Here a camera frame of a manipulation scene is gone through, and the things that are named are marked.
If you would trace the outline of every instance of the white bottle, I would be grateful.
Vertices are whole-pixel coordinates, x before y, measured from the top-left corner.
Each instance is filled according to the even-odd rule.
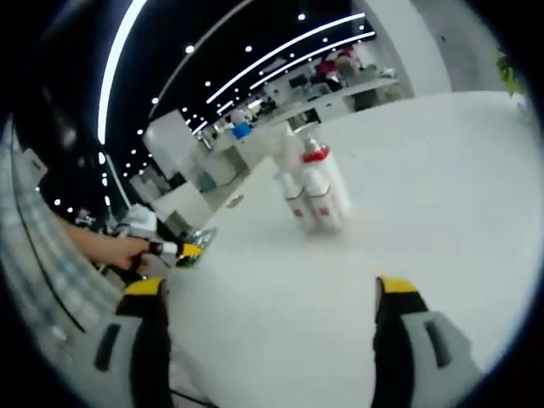
[[[278,179],[283,196],[300,226],[306,231],[315,229],[317,219],[304,194],[304,188],[297,184],[289,172],[279,173]]]
[[[343,227],[343,216],[328,177],[314,167],[303,171],[304,188],[323,230],[339,231]]]
[[[304,149],[305,152],[302,156],[303,167],[316,168],[328,177],[331,181],[332,191],[337,199],[340,211],[346,217],[351,210],[351,200],[349,199],[348,188],[343,181],[342,174],[338,169],[331,149],[326,144],[320,144],[309,134],[306,136]]]

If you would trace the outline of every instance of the white table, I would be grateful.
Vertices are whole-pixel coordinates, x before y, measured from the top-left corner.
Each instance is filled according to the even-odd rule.
[[[539,139],[505,93],[452,93],[320,127],[354,214],[302,234],[267,158],[208,223],[197,269],[170,277],[173,347],[221,408],[368,406],[374,279],[411,279],[485,370],[522,323],[541,263]]]
[[[394,78],[376,78],[371,81],[363,82],[359,85],[355,85],[353,87],[342,88],[339,91],[329,93],[327,95],[321,96],[320,98],[311,100],[309,102],[293,104],[289,106],[287,110],[285,111],[283,111],[283,109],[280,108],[282,113],[273,115],[272,117],[268,118],[265,122],[258,122],[257,125],[258,126],[274,126],[280,122],[286,121],[287,119],[294,117],[296,115],[299,115],[305,111],[309,111],[312,109],[316,109],[318,111],[324,110],[327,105],[334,104],[336,101],[343,100],[344,98],[348,96],[361,94],[363,92],[368,92],[368,91],[379,89],[382,87],[388,87],[398,82],[399,81]]]

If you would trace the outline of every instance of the blue object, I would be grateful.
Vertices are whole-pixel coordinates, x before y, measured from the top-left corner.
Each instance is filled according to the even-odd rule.
[[[232,134],[235,135],[235,138],[240,140],[252,132],[252,129],[249,127],[249,123],[243,122],[233,127]]]

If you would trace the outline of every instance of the person's hand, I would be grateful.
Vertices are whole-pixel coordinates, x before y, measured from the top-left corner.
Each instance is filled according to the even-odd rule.
[[[150,243],[139,238],[126,236],[112,239],[104,253],[104,263],[116,266],[119,269],[128,270],[133,266],[134,259],[142,252],[148,251]],[[145,259],[141,258],[138,271],[148,266]]]

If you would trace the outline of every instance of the green plant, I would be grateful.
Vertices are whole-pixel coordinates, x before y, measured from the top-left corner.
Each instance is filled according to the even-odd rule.
[[[504,82],[508,94],[512,97],[516,92],[525,94],[523,79],[516,70],[512,57],[506,55],[499,49],[501,56],[496,62],[496,68],[499,71],[499,77]]]

